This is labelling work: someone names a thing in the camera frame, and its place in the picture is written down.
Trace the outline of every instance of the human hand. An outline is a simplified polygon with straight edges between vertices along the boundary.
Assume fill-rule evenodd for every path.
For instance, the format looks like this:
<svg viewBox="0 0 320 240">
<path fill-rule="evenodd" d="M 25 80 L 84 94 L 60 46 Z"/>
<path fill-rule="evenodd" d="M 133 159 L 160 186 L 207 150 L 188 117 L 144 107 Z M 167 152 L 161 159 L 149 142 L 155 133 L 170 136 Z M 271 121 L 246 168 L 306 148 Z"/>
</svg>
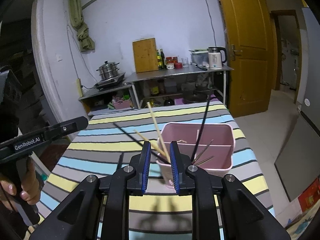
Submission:
<svg viewBox="0 0 320 240">
<path fill-rule="evenodd" d="M 28 158 L 27 166 L 28 166 L 28 171 L 21 180 L 22 191 L 20 193 L 20 197 L 23 200 L 27 201 L 29 205 L 34 205 L 38 203 L 40 200 L 40 190 L 39 190 L 39 181 L 36 179 L 35 166 L 31 161 L 30 157 Z M 11 197 L 11 196 L 15 196 L 17 193 L 16 186 L 7 177 L 3 176 L 1 173 L 0 173 L 0 183 L 4 191 L 7 193 L 7 196 L 10 199 L 10 202 L 12 203 L 12 206 L 14 207 L 15 211 L 17 211 L 15 202 Z M 7 198 L 5 197 L 4 193 L 2 192 L 1 188 L 0 188 L 0 201 L 4 204 L 4 206 L 7 209 L 12 210 L 12 207 L 8 202 Z"/>
</svg>

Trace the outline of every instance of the refrigerator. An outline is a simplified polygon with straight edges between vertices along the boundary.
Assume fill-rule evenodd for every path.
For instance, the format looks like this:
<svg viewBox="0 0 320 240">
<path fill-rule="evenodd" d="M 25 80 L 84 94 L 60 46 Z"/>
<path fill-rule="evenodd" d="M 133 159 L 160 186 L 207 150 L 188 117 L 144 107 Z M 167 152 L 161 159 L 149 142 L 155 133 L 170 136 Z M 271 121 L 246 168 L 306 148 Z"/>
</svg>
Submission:
<svg viewBox="0 0 320 240">
<path fill-rule="evenodd" d="M 320 175 L 320 25 L 310 8 L 302 9 L 308 32 L 308 79 L 301 112 L 275 162 L 290 201 Z"/>
</svg>

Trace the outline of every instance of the cable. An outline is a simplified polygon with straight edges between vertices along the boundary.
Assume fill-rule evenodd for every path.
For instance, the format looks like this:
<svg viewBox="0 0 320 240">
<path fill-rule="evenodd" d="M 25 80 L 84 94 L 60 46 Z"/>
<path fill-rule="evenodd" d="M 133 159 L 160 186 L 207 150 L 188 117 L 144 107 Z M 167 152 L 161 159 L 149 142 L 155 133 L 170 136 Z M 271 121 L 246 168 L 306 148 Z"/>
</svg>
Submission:
<svg viewBox="0 0 320 240">
<path fill-rule="evenodd" d="M 213 31 L 214 45 L 215 45 L 215 46 L 217 46 L 217 42 L 216 42 L 216 33 L 215 33 L 215 31 L 214 31 L 214 28 L 213 28 L 212 17 L 211 17 L 211 14 L 210 14 L 208 1 L 207 1 L 207 0 L 205 0 L 205 3 L 207 4 L 209 17 L 210 17 L 210 20 L 211 20 L 211 28 L 212 28 L 212 31 Z"/>
<path fill-rule="evenodd" d="M 86 86 L 84 86 L 84 85 L 81 85 L 81 88 L 85 88 L 85 89 L 87 89 L 87 90 L 89 90 L 89 89 L 92 89 L 92 88 L 87 88 Z"/>
<path fill-rule="evenodd" d="M 70 53 L 71 53 L 71 58 L 72 58 L 73 66 L 74 66 L 74 68 L 75 68 L 77 78 L 79 78 L 79 74 L 78 74 L 78 71 L 77 71 L 77 68 L 76 68 L 75 60 L 73 59 L 73 55 L 72 55 L 72 51 L 71 51 L 71 44 L 70 44 L 70 39 L 69 39 L 69 34 L 68 34 L 68 27 L 67 27 L 67 37 L 68 37 L 69 49 L 70 49 Z"/>
<path fill-rule="evenodd" d="M 75 62 L 74 62 L 74 60 L 73 60 L 73 55 L 72 55 L 72 51 L 71 51 L 70 39 L 69 39 L 69 35 L 68 35 L 68 27 L 69 27 L 69 29 L 70 29 L 70 31 L 71 31 L 72 38 L 73 38 L 73 40 L 74 40 L 74 42 L 75 42 L 76 44 L 77 44 L 77 41 L 76 41 L 76 39 L 75 39 L 75 37 L 74 37 L 74 35 L 73 35 L 73 32 L 72 32 L 72 29 L 71 29 L 70 25 L 69 25 L 69 24 L 67 24 L 67 36 L 68 36 L 68 42 L 69 42 L 70 53 L 71 53 L 71 57 L 72 57 L 72 61 L 73 61 L 73 65 L 74 65 L 74 67 L 75 67 L 75 69 L 76 69 L 76 64 L 75 64 Z M 82 60 L 83 60 L 83 63 L 84 63 L 84 65 L 85 65 L 85 68 L 87 69 L 87 71 L 89 72 L 89 74 L 92 76 L 92 78 L 93 78 L 93 79 L 98 83 L 97 79 L 96 79 L 96 78 L 91 74 L 91 72 L 90 72 L 90 70 L 89 70 L 89 68 L 88 68 L 87 64 L 85 63 L 85 60 L 84 60 L 84 58 L 83 58 L 83 56 L 82 56 L 81 51 L 79 51 L 79 52 L 80 52 L 80 56 L 81 56 L 81 58 L 82 58 Z"/>
<path fill-rule="evenodd" d="M 12 211 L 14 211 L 15 209 L 14 209 L 14 207 L 13 207 L 13 205 L 12 205 L 12 203 L 11 203 L 11 201 L 10 201 L 10 199 L 9 199 L 9 197 L 7 196 L 7 193 L 4 191 L 4 189 L 3 189 L 3 187 L 2 187 L 2 184 L 0 183 L 0 187 L 1 187 L 1 190 L 2 190 L 2 192 L 3 192 L 3 195 L 5 196 L 5 198 L 7 199 L 7 201 L 9 202 L 9 204 L 10 204 L 10 207 L 12 208 Z"/>
</svg>

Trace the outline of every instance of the light switch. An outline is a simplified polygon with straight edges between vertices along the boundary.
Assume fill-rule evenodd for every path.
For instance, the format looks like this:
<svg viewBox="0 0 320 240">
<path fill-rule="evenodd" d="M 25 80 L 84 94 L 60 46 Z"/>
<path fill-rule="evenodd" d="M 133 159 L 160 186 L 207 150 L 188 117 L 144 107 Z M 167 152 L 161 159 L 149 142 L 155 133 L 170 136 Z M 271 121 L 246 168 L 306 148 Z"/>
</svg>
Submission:
<svg viewBox="0 0 320 240">
<path fill-rule="evenodd" d="M 62 57 L 60 54 L 56 54 L 57 61 L 62 61 Z"/>
</svg>

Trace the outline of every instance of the bed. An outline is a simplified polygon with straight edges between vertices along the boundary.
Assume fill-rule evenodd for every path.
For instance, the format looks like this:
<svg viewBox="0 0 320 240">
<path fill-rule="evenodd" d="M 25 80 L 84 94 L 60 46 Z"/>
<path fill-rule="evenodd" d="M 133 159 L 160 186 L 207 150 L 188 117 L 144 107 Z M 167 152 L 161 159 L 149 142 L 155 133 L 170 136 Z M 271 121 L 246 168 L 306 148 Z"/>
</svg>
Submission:
<svg viewBox="0 0 320 240">
<path fill-rule="evenodd" d="M 153 111 L 159 128 L 162 129 L 168 122 L 201 123 L 205 103 L 157 107 Z M 138 140 L 140 138 L 133 130 L 141 132 L 150 140 L 157 139 L 148 109 L 93 117 L 87 129 L 80 131 L 69 145 L 45 183 L 37 204 L 41 221 L 86 176 L 95 174 L 103 177 L 113 174 L 117 168 L 126 166 L 133 155 L 140 153 L 141 147 L 115 128 L 113 122 L 117 122 Z M 274 215 L 270 192 L 256 157 L 239 126 L 220 101 L 210 103 L 206 123 L 228 123 L 232 126 L 236 144 L 230 173 L 241 180 Z M 159 166 L 152 157 L 146 194 L 143 197 L 130 197 L 130 240 L 191 239 L 191 209 L 191 196 L 177 196 L 173 190 L 168 189 L 161 178 Z M 223 239 L 219 212 L 218 217 Z"/>
</svg>

